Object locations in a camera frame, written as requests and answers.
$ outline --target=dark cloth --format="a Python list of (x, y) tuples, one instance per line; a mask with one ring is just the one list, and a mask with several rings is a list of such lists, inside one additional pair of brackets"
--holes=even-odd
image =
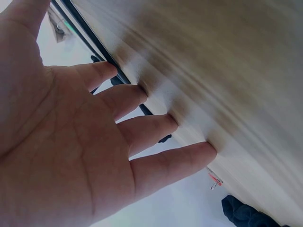
[(222, 200), (222, 207), (224, 215), (236, 227), (280, 227), (270, 216), (243, 204), (231, 195)]

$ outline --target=fingertip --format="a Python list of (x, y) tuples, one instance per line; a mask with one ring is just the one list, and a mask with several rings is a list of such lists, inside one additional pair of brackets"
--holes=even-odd
[(177, 128), (179, 127), (178, 122), (176, 121), (176, 119), (169, 113), (164, 115), (170, 122), (170, 124), (175, 127), (175, 130), (177, 130)]
[(196, 151), (206, 162), (211, 163), (217, 157), (216, 149), (209, 142), (197, 143), (196, 146)]
[(111, 78), (118, 74), (117, 68), (107, 61), (96, 62), (92, 65), (97, 69), (98, 72), (101, 72), (104, 75), (108, 75)]

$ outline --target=skin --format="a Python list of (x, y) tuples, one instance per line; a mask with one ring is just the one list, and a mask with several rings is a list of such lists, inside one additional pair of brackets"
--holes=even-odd
[(45, 67), (36, 44), (50, 0), (0, 14), (0, 225), (85, 227), (187, 177), (216, 156), (198, 143), (129, 161), (178, 127), (169, 116), (115, 121), (147, 99), (135, 85), (94, 96), (107, 62)]

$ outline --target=white surface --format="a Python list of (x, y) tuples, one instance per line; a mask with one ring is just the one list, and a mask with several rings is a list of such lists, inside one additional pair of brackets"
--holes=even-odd
[[(48, 20), (43, 21), (38, 44), (45, 65), (70, 66), (91, 63), (89, 50), (78, 38), (56, 44)], [(106, 81), (98, 91), (110, 86), (110, 81)], [(122, 120), (138, 115), (142, 115), (140, 109), (136, 109)], [(170, 139), (138, 156), (177, 147), (179, 144)], [(202, 170), (128, 206), (93, 227), (233, 227), (221, 207), (221, 199), (227, 195), (227, 191), (222, 187), (210, 191), (212, 184), (207, 171)]]

